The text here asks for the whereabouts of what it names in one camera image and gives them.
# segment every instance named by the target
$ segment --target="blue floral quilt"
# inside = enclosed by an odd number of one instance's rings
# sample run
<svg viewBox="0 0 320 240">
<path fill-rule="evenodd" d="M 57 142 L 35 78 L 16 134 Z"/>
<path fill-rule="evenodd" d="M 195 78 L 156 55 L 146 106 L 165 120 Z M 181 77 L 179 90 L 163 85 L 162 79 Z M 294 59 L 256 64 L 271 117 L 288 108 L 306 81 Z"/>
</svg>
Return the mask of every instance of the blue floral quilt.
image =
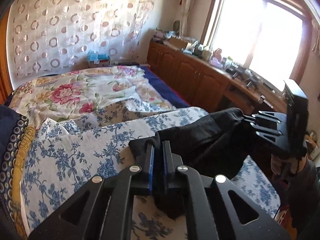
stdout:
<svg viewBox="0 0 320 240">
<path fill-rule="evenodd" d="M 117 102 L 75 120 L 57 123 L 47 119 L 36 134 L 25 162 L 21 194 L 32 231 L 94 175 L 104 178 L 132 165 L 130 140 L 153 136 L 158 130 L 192 123 L 207 115 L 197 107 L 167 113 L 135 113 L 130 102 Z M 271 183 L 247 157 L 233 182 L 271 217 L 280 200 Z M 182 239 L 184 216 L 169 219 L 153 198 L 135 196 L 131 239 Z"/>
</svg>

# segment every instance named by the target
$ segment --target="wooden cabinet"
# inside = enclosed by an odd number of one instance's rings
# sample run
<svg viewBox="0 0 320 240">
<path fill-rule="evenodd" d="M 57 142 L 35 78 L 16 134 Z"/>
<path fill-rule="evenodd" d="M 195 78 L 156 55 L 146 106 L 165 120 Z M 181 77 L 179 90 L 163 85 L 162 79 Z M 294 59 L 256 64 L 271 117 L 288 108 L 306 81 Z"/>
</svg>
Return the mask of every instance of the wooden cabinet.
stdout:
<svg viewBox="0 0 320 240">
<path fill-rule="evenodd" d="M 147 63 L 150 65 L 152 71 L 154 71 L 155 73 L 157 73 L 157 70 L 158 70 L 157 64 L 158 64 L 162 47 L 163 45 L 152 42 L 152 41 L 150 42 L 150 45 L 149 45 Z"/>
<path fill-rule="evenodd" d="M 178 73 L 173 88 L 186 102 L 191 104 L 196 93 L 201 64 L 198 61 L 181 54 L 177 65 Z"/>
<path fill-rule="evenodd" d="M 8 17 L 9 10 L 0 22 L 0 104 L 3 104 L 12 92 L 6 50 Z"/>
<path fill-rule="evenodd" d="M 228 80 L 218 77 L 215 70 L 204 68 L 198 77 L 198 87 L 192 105 L 199 106 L 209 113 L 214 112 L 227 86 Z"/>
<path fill-rule="evenodd" d="M 176 90 L 187 103 L 210 113 L 224 107 L 221 100 L 223 96 L 229 99 L 228 103 L 232 101 L 246 114 L 253 111 L 254 100 L 257 102 L 260 98 L 260 95 L 252 95 L 245 84 L 238 84 L 207 63 L 163 44 L 150 42 L 148 63 L 152 71 Z M 234 84 L 234 89 L 227 90 L 231 83 Z M 249 100 L 250 104 L 247 103 L 247 95 L 252 98 Z"/>
<path fill-rule="evenodd" d="M 174 87 L 178 71 L 177 59 L 178 52 L 167 47 L 162 48 L 155 73 L 170 87 Z"/>
</svg>

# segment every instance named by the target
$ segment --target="sheer curtain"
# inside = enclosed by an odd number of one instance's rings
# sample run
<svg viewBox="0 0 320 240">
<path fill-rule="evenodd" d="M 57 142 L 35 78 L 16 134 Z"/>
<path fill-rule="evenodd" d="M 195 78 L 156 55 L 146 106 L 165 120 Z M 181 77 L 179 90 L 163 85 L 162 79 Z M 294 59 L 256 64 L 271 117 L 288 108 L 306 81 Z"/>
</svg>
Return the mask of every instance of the sheer curtain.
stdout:
<svg viewBox="0 0 320 240">
<path fill-rule="evenodd" d="M 188 17 L 194 0 L 182 0 L 180 35 L 188 36 Z"/>
<path fill-rule="evenodd" d="M 13 85 L 88 67 L 90 50 L 137 61 L 154 0 L 15 0 L 8 19 Z"/>
</svg>

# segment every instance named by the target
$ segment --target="dark fabric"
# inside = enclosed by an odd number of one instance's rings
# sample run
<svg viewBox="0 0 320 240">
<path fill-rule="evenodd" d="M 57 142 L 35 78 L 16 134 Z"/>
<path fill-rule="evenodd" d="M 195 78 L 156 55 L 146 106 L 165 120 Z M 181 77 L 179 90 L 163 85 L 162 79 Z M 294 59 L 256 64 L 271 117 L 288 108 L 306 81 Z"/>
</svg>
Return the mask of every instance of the dark fabric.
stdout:
<svg viewBox="0 0 320 240">
<path fill-rule="evenodd" d="M 307 159 L 304 169 L 287 180 L 292 227 L 296 228 L 299 234 L 309 223 L 316 212 L 315 207 L 320 203 L 320 183 L 315 164 Z"/>
<path fill-rule="evenodd" d="M 316 240 L 320 239 L 320 204 L 316 208 L 313 217 L 307 226 L 299 233 L 296 240 Z"/>
<path fill-rule="evenodd" d="M 164 99 L 167 99 L 176 108 L 185 108 L 190 106 L 177 94 L 177 92 L 156 76 L 150 68 L 147 66 L 140 66 L 140 68 L 144 70 L 144 77 L 149 80 L 150 85 L 153 86 Z"/>
<path fill-rule="evenodd" d="M 9 143 L 10 135 L 16 126 L 18 114 L 7 106 L 0 105 L 0 165 Z"/>
<path fill-rule="evenodd" d="M 318 176 L 318 179 L 320 179 L 320 167 L 317 167 L 317 176 Z"/>
<path fill-rule="evenodd" d="M 4 207 L 0 201 L 0 239 L 22 240 L 13 225 L 7 219 L 4 213 Z"/>
<path fill-rule="evenodd" d="M 248 155 L 246 143 L 238 136 L 232 137 L 243 113 L 238 108 L 229 108 L 208 114 L 199 120 L 181 127 L 161 130 L 151 137 L 160 150 L 160 141 L 170 141 L 171 151 L 182 157 L 183 163 L 195 168 L 200 174 L 214 177 L 224 174 L 233 178 L 242 167 Z M 145 143 L 149 138 L 136 139 L 129 142 L 130 150 L 136 158 L 145 153 Z"/>
<path fill-rule="evenodd" d="M 8 97 L 7 97 L 7 99 L 5 100 L 5 102 L 4 102 L 4 106 L 9 106 L 10 105 L 10 103 L 11 103 L 11 100 L 12 100 L 12 97 L 13 97 L 13 94 L 14 94 L 14 92 L 12 92 Z"/>
<path fill-rule="evenodd" d="M 0 232 L 4 239 L 21 239 L 10 217 L 11 181 L 17 147 L 28 119 L 0 105 Z"/>
</svg>

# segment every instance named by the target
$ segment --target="window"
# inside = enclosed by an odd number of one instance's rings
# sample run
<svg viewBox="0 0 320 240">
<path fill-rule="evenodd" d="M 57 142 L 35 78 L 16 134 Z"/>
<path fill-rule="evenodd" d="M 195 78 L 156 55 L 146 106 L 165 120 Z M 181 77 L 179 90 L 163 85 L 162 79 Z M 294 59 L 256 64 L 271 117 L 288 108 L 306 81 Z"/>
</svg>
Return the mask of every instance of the window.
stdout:
<svg viewBox="0 0 320 240">
<path fill-rule="evenodd" d="M 304 15 L 283 0 L 220 0 L 207 45 L 284 90 L 299 54 Z"/>
</svg>

